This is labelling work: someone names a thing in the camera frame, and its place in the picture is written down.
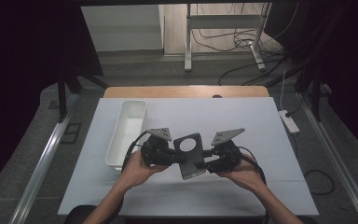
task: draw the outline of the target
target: power strip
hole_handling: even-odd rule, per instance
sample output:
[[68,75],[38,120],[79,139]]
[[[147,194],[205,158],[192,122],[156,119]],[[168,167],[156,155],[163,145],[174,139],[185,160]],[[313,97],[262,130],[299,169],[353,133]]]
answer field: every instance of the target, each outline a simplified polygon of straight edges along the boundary
[[295,121],[289,117],[287,118],[286,110],[279,111],[279,115],[281,115],[281,119],[283,120],[284,125],[286,126],[287,130],[289,130],[290,133],[298,133],[300,130],[298,129],[297,125],[295,124]]

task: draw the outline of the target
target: person's left hand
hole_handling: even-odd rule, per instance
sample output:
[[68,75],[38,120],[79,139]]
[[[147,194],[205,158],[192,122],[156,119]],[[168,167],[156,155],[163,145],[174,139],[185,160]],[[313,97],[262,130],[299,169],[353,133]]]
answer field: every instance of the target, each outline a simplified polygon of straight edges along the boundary
[[148,166],[142,159],[141,151],[133,152],[122,172],[119,182],[124,184],[127,189],[143,184],[151,175],[167,169],[168,166]]

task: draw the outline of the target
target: aluminum rail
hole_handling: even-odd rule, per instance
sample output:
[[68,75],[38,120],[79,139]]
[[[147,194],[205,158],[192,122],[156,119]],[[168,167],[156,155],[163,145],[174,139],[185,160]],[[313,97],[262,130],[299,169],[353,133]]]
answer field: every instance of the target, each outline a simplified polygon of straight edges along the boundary
[[75,107],[76,100],[78,98],[77,94],[71,94],[68,104],[67,104],[67,113],[65,118],[61,123],[57,123],[51,137],[46,144],[46,147],[34,168],[34,173],[32,174],[25,191],[22,193],[19,203],[17,204],[16,209],[9,221],[9,223],[24,223],[28,214],[31,210],[31,207],[36,198],[36,194],[39,191],[43,180],[45,179],[48,168],[51,164],[51,161],[54,157],[58,144],[62,138],[63,133],[65,132],[66,126],[68,125],[69,119],[72,116],[72,112]]
[[312,114],[310,110],[310,102],[306,97],[302,97],[300,94],[297,95],[298,98],[303,98],[305,104],[302,104],[303,109],[305,110],[310,123],[320,139],[322,140],[322,144],[324,145],[324,150],[327,153],[333,167],[336,169],[337,175],[342,182],[345,190],[347,191],[348,195],[350,196],[354,207],[358,212],[358,185],[356,184],[355,180],[351,176],[347,166],[345,165],[344,161],[339,156],[338,150],[335,147],[334,143],[330,139],[327,131],[325,130],[324,126],[321,122],[319,122]]

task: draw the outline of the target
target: white plastic tray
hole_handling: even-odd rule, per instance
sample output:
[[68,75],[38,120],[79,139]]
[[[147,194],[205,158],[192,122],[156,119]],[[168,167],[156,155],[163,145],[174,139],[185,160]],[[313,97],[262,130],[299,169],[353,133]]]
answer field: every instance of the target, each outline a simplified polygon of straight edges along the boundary
[[121,105],[115,131],[106,153],[106,164],[121,170],[130,144],[142,133],[146,102],[125,101]]

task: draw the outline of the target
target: white wall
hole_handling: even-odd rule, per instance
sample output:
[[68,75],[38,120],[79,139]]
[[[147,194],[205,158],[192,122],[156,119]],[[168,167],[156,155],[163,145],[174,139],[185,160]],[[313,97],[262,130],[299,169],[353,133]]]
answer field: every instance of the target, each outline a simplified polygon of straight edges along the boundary
[[162,49],[158,6],[82,7],[97,51]]

